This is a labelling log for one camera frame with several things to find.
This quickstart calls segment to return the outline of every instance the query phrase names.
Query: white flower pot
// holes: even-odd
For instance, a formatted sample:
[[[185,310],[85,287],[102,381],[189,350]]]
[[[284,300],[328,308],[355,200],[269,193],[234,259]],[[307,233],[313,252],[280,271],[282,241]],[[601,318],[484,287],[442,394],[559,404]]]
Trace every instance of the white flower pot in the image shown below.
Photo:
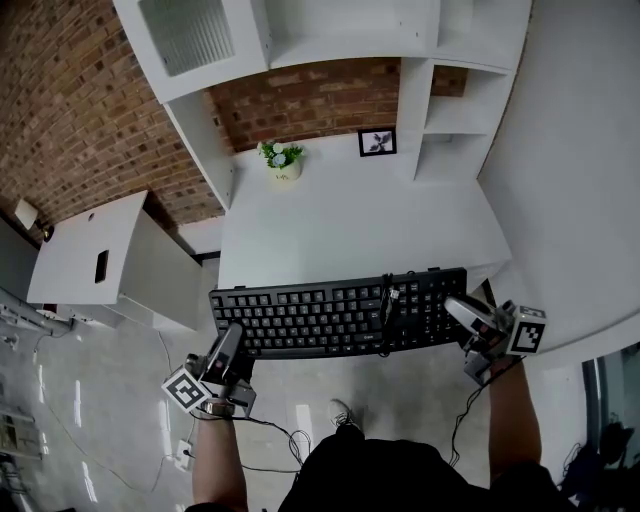
[[[300,165],[300,159],[296,159],[293,163],[290,163],[282,169],[269,169],[269,176],[271,181],[283,183],[286,181],[294,181],[300,177],[302,166]]]

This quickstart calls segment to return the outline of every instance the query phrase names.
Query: white desk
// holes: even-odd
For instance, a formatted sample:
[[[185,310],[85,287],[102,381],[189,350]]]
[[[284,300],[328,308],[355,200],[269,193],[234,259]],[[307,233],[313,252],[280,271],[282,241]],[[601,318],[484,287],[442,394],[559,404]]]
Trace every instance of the white desk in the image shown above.
[[[69,305],[111,327],[127,317],[197,329],[201,268],[142,210],[146,196],[140,192],[57,224],[40,249],[28,302]],[[97,258],[105,250],[106,276],[96,283]]]
[[[407,181],[401,154],[340,156],[312,155],[287,184],[259,160],[237,162],[247,169],[225,216],[220,288],[465,267],[471,291],[511,259],[476,181]]]

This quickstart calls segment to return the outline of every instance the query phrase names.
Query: white shoe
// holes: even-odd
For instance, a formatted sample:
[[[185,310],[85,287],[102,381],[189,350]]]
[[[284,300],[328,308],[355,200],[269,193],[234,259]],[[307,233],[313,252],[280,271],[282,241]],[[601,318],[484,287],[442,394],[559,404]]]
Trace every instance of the white shoe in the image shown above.
[[[342,400],[338,400],[337,398],[331,399],[329,401],[329,407],[327,408],[327,415],[336,428],[342,425],[353,425],[359,430],[362,430],[362,427],[356,422],[353,411],[349,409]]]

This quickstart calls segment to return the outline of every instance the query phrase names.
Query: power cord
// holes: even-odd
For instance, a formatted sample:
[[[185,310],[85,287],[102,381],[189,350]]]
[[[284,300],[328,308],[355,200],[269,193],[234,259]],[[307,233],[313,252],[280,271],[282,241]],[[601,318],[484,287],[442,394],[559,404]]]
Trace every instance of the power cord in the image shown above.
[[[492,382],[495,382],[499,377],[507,373],[511,368],[513,368],[515,365],[520,363],[523,359],[525,358],[519,357],[517,359],[514,359],[514,361],[509,366],[507,366],[506,368],[503,368],[502,370],[498,370],[495,373],[495,375],[491,376],[487,380],[487,382],[485,382],[482,386],[480,386],[478,389],[476,389],[473,393],[469,395],[469,398],[467,398],[467,408],[462,414],[459,414],[456,417],[456,426],[454,427],[453,434],[451,435],[451,457],[449,458],[449,466],[451,466],[452,468],[456,467],[456,464],[460,460],[460,453],[456,449],[456,435],[458,434],[458,429],[460,428],[462,421],[466,418],[467,414],[469,414],[469,411],[471,410],[471,406],[473,405],[473,402],[477,400],[477,398],[482,393],[483,389],[489,386]]]
[[[200,412],[204,413],[204,411],[202,409],[198,408],[198,410]],[[255,423],[257,425],[264,425],[264,426],[268,426],[268,427],[273,427],[273,428],[279,430],[280,432],[282,432],[285,436],[287,436],[287,438],[289,440],[289,450],[291,451],[291,455],[293,455],[293,458],[300,465],[300,468],[302,468],[302,465],[304,464],[304,461],[302,460],[302,455],[300,454],[300,447],[296,443],[296,441],[293,438],[293,436],[296,435],[296,434],[300,434],[300,435],[304,436],[307,439],[307,442],[309,443],[309,450],[311,450],[311,438],[309,437],[309,434],[307,434],[304,430],[295,430],[294,432],[292,432],[290,434],[287,430],[285,430],[284,428],[280,427],[279,425],[276,425],[275,423],[272,423],[270,421],[261,421],[261,420],[255,419],[255,418],[242,418],[242,417],[226,418],[226,417],[222,417],[222,416],[214,416],[214,417],[210,417],[210,418],[203,418],[203,417],[196,416],[192,412],[190,412],[189,414],[191,416],[193,416],[194,421],[195,420],[198,420],[198,421],[234,421],[234,422],[235,421],[247,421],[249,423]],[[185,450],[183,453],[185,455],[191,457],[191,458],[195,458],[191,453],[188,453],[188,450]],[[297,478],[297,475],[300,472],[299,469],[296,469],[296,470],[284,470],[284,469],[254,468],[254,467],[251,467],[251,466],[245,466],[244,464],[242,464],[242,467],[247,469],[247,470],[249,470],[249,471],[259,471],[259,472],[264,472],[264,473],[296,474],[296,478]]]

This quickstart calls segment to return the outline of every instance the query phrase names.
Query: white cabinet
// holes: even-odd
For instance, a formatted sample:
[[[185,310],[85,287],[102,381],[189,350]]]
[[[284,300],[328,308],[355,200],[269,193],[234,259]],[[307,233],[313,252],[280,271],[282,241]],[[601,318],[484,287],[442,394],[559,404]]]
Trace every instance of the white cabinet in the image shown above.
[[[104,306],[149,326],[169,319],[197,329],[201,268],[142,210],[146,195],[57,224],[40,249],[28,301]]]

